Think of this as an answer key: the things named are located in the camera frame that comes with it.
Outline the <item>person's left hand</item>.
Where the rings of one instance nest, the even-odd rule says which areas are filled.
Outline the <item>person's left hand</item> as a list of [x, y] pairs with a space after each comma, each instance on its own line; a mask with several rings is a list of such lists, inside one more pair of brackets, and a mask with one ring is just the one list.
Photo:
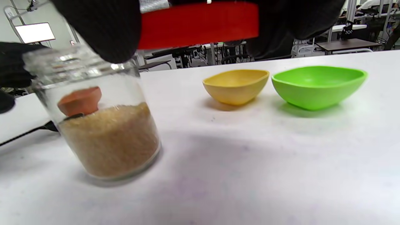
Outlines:
[[23, 54], [46, 49], [44, 45], [17, 42], [0, 43], [0, 86], [1, 88], [27, 88], [34, 76], [24, 69]]

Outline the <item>person's right hand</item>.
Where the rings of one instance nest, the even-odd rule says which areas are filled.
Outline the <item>person's right hand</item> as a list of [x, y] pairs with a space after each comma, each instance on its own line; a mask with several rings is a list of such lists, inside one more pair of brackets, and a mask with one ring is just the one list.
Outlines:
[[336, 22], [344, 0], [170, 0], [141, 13], [138, 0], [53, 0], [55, 8], [102, 59], [123, 63], [137, 50], [245, 40], [262, 58], [285, 38], [305, 40]]

